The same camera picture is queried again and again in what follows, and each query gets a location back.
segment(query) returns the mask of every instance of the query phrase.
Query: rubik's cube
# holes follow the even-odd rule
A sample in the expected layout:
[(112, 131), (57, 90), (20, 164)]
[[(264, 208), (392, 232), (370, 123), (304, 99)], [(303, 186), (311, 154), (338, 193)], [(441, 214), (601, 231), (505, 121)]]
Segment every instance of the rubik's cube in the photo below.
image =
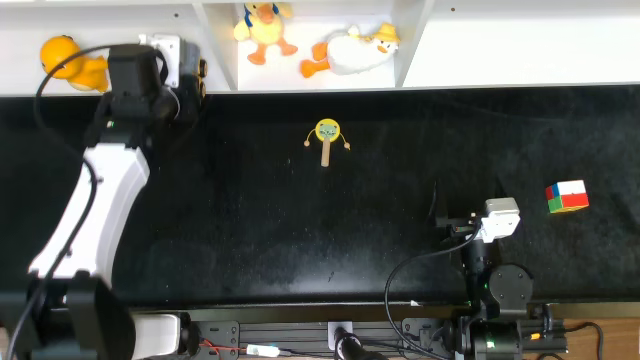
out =
[(552, 214), (575, 211), (589, 206), (587, 190), (582, 180), (563, 181), (549, 186), (547, 201)]

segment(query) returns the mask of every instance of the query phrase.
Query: black tabletop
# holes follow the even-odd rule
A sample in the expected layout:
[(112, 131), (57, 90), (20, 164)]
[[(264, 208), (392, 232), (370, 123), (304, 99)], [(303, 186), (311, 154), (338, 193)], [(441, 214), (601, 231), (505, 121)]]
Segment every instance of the black tabletop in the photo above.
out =
[[(640, 88), (216, 95), (152, 166), (114, 264), (130, 305), (380, 301), (403, 259), (441, 248), (427, 221), (439, 179), (455, 215), (498, 188), (522, 221), (498, 241), (539, 301), (640, 298)], [(96, 98), (48, 99), (49, 124), (81, 148)], [(0, 100), (0, 271), (23, 274), (80, 165), (46, 142), (31, 99)], [(305, 137), (336, 119), (351, 150)], [(590, 207), (550, 215), (545, 188), (582, 179)], [(454, 257), (398, 275), (393, 299), (465, 300)]]

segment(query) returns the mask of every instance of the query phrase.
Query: white label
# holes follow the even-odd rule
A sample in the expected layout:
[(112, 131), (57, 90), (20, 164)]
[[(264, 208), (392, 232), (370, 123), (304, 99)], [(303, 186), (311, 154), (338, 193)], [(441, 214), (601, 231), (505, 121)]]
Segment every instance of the white label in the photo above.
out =
[(280, 349), (275, 346), (247, 345), (247, 355), (278, 357)]

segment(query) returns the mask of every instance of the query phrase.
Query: white plush duck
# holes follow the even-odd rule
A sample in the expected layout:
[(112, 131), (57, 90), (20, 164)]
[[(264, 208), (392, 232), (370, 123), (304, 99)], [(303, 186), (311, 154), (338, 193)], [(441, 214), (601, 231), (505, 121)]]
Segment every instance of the white plush duck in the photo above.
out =
[(357, 74), (391, 59), (399, 43), (396, 28), (391, 24), (382, 24), (371, 37), (361, 36), (354, 25), (347, 33), (336, 33), (327, 42), (314, 45), (315, 62), (304, 60), (300, 64), (300, 72), (305, 78), (329, 69), (338, 75)]

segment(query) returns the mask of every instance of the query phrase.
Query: orange plush toy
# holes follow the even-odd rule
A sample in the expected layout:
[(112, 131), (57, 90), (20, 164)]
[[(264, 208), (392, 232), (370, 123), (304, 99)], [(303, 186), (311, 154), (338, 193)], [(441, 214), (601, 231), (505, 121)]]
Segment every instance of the orange plush toy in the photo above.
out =
[[(80, 47), (69, 36), (56, 36), (49, 39), (40, 49), (40, 61), (44, 71), (49, 73), (64, 59), (80, 51)], [(107, 91), (109, 81), (106, 70), (107, 60), (102, 56), (95, 59), (86, 55), (71, 60), (63, 69), (56, 71), (53, 77), (66, 79), (69, 85), (81, 91)]]

